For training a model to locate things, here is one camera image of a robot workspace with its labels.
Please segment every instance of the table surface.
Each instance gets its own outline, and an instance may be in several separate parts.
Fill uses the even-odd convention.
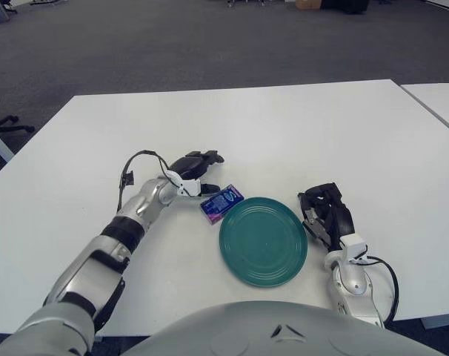
[[[413,84],[402,87],[449,127],[449,83]]]
[[[168,162],[194,150],[226,159],[206,182],[270,197],[302,218],[296,195],[336,182],[370,254],[400,285],[396,319],[449,313],[449,130],[390,80],[76,96],[0,172],[0,332],[13,332],[115,214],[119,174],[135,152]],[[132,164],[138,183],[156,159]],[[162,212],[125,272],[105,335],[153,334],[208,306],[283,300],[330,308],[325,250],[309,239],[290,282],[237,280],[219,252],[220,224],[195,200]],[[392,285],[368,268],[383,317]]]

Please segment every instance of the robotic hand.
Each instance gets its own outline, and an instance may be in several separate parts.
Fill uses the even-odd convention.
[[[299,193],[303,226],[328,249],[325,268],[331,273],[330,294],[336,310],[357,319],[385,327],[394,318],[399,287],[393,269],[378,257],[367,256],[366,242],[355,233],[351,213],[342,202],[335,183],[319,185]],[[364,265],[384,263],[394,281],[394,303],[383,322],[373,301],[373,284]]]
[[[122,207],[122,191],[133,184],[133,172],[127,169],[139,154],[159,158],[162,175],[146,181]],[[5,355],[4,350],[9,355],[71,356],[89,352],[94,334],[109,320],[121,297],[125,287],[122,274],[147,230],[178,196],[219,191],[218,186],[203,185],[199,180],[216,162],[224,162],[217,151],[190,152],[170,167],[153,151],[140,151],[131,157],[122,172],[116,216],[55,282],[44,307],[0,346],[0,354]]]

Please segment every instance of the wire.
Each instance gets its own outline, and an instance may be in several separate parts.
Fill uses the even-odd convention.
[[[355,265],[372,266],[372,265],[377,265],[378,263],[382,263],[389,270],[390,276],[393,278],[394,300],[393,300],[393,305],[390,307],[389,315],[388,315],[388,317],[385,320],[385,326],[388,327],[388,325],[393,322],[394,317],[396,316],[397,307],[399,305],[399,284],[397,283],[397,276],[396,276],[396,273],[394,272],[393,268],[389,265],[389,263],[387,263],[383,259],[381,259],[379,257],[374,257],[374,256],[368,256],[367,258],[370,259],[370,260],[375,260],[376,262],[373,262],[373,263],[355,263]]]
[[[126,188],[126,174],[127,174],[127,170],[129,169],[129,165],[130,163],[133,161],[134,158],[136,158],[137,156],[140,156],[142,154],[148,155],[148,156],[155,156],[157,157],[157,159],[159,160],[159,164],[160,164],[160,169],[162,171],[162,173],[164,174],[164,177],[170,182],[170,184],[172,184],[174,187],[180,188],[177,184],[175,184],[174,182],[172,182],[172,179],[165,173],[164,167],[167,170],[170,170],[167,162],[165,162],[165,159],[163,159],[162,157],[160,157],[155,151],[148,151],[148,150],[143,150],[143,151],[139,151],[136,154],[134,154],[131,158],[129,158],[124,166],[124,168],[122,169],[121,172],[121,179],[119,180],[119,201],[118,201],[118,209],[117,211],[121,210],[122,208],[122,193],[124,192],[124,189]],[[188,194],[189,197],[191,197],[190,193],[188,193],[187,189],[183,188],[184,192]]]

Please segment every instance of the teal ceramic plate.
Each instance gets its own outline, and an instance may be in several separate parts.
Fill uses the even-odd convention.
[[[299,273],[307,256],[307,236],[287,206],[268,198],[250,198],[224,217],[219,247],[239,279],[274,287]]]

